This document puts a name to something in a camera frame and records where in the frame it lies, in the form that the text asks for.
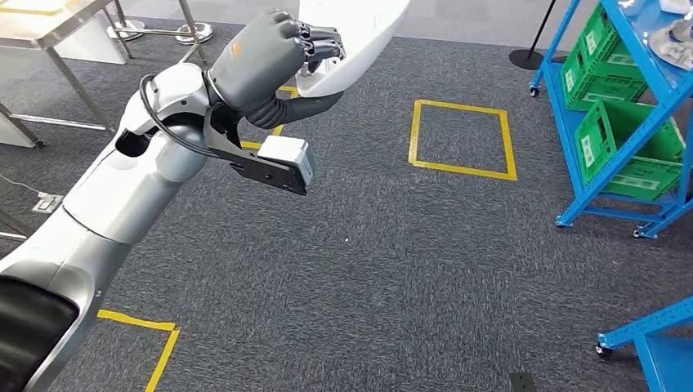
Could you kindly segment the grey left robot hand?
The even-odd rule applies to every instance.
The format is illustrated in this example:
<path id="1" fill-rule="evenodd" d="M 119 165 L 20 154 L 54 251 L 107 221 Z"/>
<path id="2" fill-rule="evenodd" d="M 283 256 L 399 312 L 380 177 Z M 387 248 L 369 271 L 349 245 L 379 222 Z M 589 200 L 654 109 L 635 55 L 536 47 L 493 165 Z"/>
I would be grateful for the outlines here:
<path id="1" fill-rule="evenodd" d="M 295 19 L 280 9 L 248 22 L 206 71 L 210 103 L 221 102 L 262 129 L 309 118 L 333 107 L 341 91 L 279 99 L 276 91 L 305 63 L 343 58 L 339 32 Z"/>

